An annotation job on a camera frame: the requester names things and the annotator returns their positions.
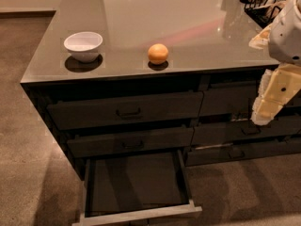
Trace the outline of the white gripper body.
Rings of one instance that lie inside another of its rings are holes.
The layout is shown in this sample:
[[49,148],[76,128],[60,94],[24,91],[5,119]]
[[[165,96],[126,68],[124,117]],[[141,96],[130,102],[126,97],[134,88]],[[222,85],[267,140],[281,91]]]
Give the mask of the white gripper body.
[[301,65],[301,0],[289,0],[271,23],[268,48],[279,62]]

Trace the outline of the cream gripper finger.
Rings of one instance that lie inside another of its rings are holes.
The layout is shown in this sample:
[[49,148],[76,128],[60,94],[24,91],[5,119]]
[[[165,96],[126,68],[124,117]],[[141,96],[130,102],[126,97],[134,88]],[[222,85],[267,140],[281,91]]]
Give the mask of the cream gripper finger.
[[271,25],[266,26],[258,35],[252,38],[248,44],[249,47],[262,50],[268,47]]
[[281,63],[275,70],[266,70],[261,77],[258,96],[252,106],[251,120],[267,125],[301,89],[301,67]]

